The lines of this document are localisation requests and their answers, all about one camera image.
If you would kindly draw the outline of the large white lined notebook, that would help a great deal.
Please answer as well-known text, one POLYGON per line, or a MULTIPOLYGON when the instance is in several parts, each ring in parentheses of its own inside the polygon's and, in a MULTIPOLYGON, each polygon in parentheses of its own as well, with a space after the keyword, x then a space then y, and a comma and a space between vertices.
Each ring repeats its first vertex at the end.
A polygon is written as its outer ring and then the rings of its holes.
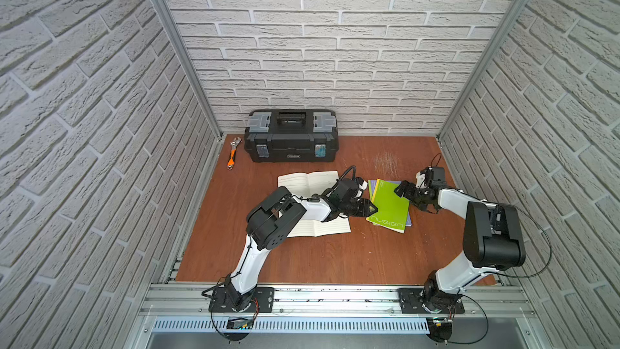
POLYGON ((278 177, 278 187, 285 187, 306 209, 306 213, 294 226, 288 238, 322 237, 331 234, 348 234, 350 223, 347 217, 337 217, 325 222, 330 213, 329 205, 323 201, 311 201, 313 195, 321 195, 337 182, 337 171, 293 173, 278 177))

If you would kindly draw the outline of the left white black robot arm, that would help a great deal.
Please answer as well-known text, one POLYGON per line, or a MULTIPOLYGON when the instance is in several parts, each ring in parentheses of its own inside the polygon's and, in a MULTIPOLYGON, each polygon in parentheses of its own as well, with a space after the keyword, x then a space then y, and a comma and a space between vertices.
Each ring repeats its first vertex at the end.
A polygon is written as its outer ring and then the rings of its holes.
POLYGON ((367 182, 341 177, 321 194, 299 196, 278 187, 247 216, 245 247, 236 268, 217 284, 201 292, 209 310, 243 313, 271 311, 262 305, 258 277, 266 259, 302 220, 327 223, 340 217, 371 217, 379 209, 363 196, 367 182))

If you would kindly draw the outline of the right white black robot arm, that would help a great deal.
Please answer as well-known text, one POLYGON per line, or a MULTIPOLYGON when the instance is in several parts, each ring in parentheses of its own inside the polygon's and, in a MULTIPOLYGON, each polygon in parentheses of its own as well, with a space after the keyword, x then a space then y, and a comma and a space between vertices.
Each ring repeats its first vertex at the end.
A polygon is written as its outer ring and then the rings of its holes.
POLYGON ((450 211, 464 219, 463 251, 447 266, 432 271, 421 289, 399 289, 401 312, 461 313, 466 290, 480 280, 504 276, 526 262, 518 208, 487 202, 447 184, 445 171, 430 166, 394 190, 422 212, 450 211))

